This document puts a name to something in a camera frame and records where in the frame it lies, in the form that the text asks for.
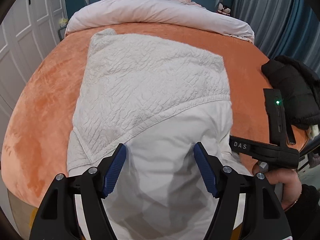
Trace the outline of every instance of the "finger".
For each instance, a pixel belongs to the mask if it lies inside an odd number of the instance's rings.
[[[252,167],[252,174],[256,175],[258,172],[260,172],[260,168],[258,163],[256,163],[253,167]]]
[[[299,181],[298,174],[294,170],[285,168],[268,171],[265,176],[272,185],[277,183],[292,184]]]

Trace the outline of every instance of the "black sleeve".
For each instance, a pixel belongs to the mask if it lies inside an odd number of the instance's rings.
[[[313,186],[302,185],[298,201],[286,212],[293,240],[320,239],[320,193]]]

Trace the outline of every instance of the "blue gripper pad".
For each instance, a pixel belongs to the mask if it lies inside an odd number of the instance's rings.
[[[193,152],[207,191],[210,192],[213,197],[216,197],[218,194],[216,175],[211,169],[206,156],[197,143],[193,148]]]
[[[122,145],[104,177],[103,194],[106,197],[113,192],[116,186],[116,182],[118,180],[126,156],[127,149],[124,145]]]

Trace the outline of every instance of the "white wardrobe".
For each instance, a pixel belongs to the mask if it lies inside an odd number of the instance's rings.
[[[0,154],[12,110],[33,72],[60,42],[65,0],[16,0],[0,25]]]

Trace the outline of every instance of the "bed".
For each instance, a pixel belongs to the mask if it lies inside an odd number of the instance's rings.
[[[158,36],[223,56],[231,90],[231,134],[268,143],[262,89],[270,85],[260,71],[268,59],[253,44],[169,24],[126,23],[111,27],[118,34]],[[106,28],[68,35],[36,70],[13,111],[4,140],[1,172],[8,189],[35,207],[39,206],[55,175],[67,174],[68,140],[89,41],[94,33]],[[297,141],[294,148],[300,150],[307,136],[295,127],[293,131]],[[241,160],[249,171],[256,162],[246,155],[241,155]]]

